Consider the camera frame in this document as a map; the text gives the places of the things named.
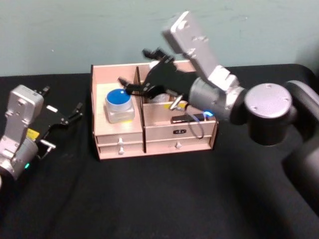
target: wooden organizer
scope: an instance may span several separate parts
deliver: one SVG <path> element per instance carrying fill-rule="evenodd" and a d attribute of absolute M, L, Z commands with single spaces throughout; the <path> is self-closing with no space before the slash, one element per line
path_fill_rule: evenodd
<path fill-rule="evenodd" d="M 180 70 L 194 71 L 189 61 L 175 63 Z M 141 84 L 149 70 L 149 63 L 92 66 L 93 136 L 101 160 L 212 149 L 217 131 L 216 118 L 201 122 L 204 138 L 197 139 L 188 123 L 170 123 L 172 116 L 183 114 L 168 109 L 174 100 L 172 97 L 165 103 L 146 103 L 144 98 L 132 96 L 135 118 L 130 122 L 109 123 L 105 97 L 111 90 L 122 88 L 118 78 Z M 187 112 L 198 114 L 201 111 L 188 107 Z M 201 135 L 198 123 L 190 124 L 193 131 Z M 186 133 L 173 134 L 173 131 L 181 129 L 185 129 Z"/>

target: silver metal bracket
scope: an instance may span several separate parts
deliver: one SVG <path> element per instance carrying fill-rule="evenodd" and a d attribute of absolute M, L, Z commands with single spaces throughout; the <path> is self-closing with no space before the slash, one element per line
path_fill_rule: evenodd
<path fill-rule="evenodd" d="M 19 85 L 10 92 L 4 135 L 0 139 L 0 156 L 13 159 L 26 138 L 28 126 L 40 114 L 42 95 Z"/>
<path fill-rule="evenodd" d="M 176 54 L 190 60 L 198 76 L 223 92 L 239 85 L 236 76 L 221 66 L 209 47 L 208 37 L 189 11 L 174 17 L 162 35 Z"/>
<path fill-rule="evenodd" d="M 173 103 L 171 103 L 171 105 L 169 106 L 169 110 L 173 111 L 173 110 L 179 110 L 178 104 L 179 102 L 181 102 L 181 100 L 183 99 L 183 95 L 180 95 L 176 98 L 176 100 L 174 100 Z"/>
<path fill-rule="evenodd" d="M 44 159 L 44 158 L 48 155 L 49 152 L 51 152 L 51 150 L 56 149 L 56 145 L 53 144 L 53 143 L 50 143 L 49 141 L 46 141 L 46 140 L 44 140 L 44 139 L 41 139 L 40 142 L 41 142 L 43 145 L 47 146 L 47 150 L 46 150 L 45 154 L 44 154 L 42 157 L 38 156 L 38 158 L 39 158 L 40 160 L 42 160 L 42 159 Z"/>

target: small container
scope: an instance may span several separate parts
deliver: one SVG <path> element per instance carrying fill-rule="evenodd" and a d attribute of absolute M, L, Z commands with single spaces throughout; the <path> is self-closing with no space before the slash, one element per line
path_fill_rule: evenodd
<path fill-rule="evenodd" d="M 105 98 L 110 123 L 132 120 L 135 117 L 134 105 L 130 95 L 123 89 L 110 91 Z"/>

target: yellow sticker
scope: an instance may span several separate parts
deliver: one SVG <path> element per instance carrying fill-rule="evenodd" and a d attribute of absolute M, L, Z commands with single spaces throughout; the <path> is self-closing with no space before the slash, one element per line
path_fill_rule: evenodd
<path fill-rule="evenodd" d="M 133 120 L 122 121 L 121 123 L 132 123 Z"/>
<path fill-rule="evenodd" d="M 36 138 L 38 138 L 39 135 L 40 135 L 39 132 L 34 131 L 34 130 L 30 129 L 30 128 L 28 128 L 28 131 L 26 133 L 26 136 L 28 136 L 32 140 L 36 140 Z"/>
<path fill-rule="evenodd" d="M 170 105 L 171 105 L 171 104 L 165 104 L 165 105 L 164 105 L 164 108 L 165 108 L 165 109 L 169 109 Z M 178 106 L 181 107 L 181 108 L 185 108 L 186 103 L 179 103 Z"/>

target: black tablecloth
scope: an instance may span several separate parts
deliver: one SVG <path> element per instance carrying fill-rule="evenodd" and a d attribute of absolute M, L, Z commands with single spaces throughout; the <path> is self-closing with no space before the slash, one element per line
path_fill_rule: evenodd
<path fill-rule="evenodd" d="M 246 88 L 300 80 L 299 65 L 232 67 Z M 281 160 L 301 144 L 263 147 L 246 126 L 221 122 L 214 150 L 100 162 L 92 141 L 90 74 L 0 78 L 0 113 L 18 84 L 51 86 L 46 103 L 84 118 L 50 141 L 58 148 L 0 191 L 1 239 L 317 239 L 319 218 L 285 177 Z M 4 117 L 0 119 L 0 135 Z"/>

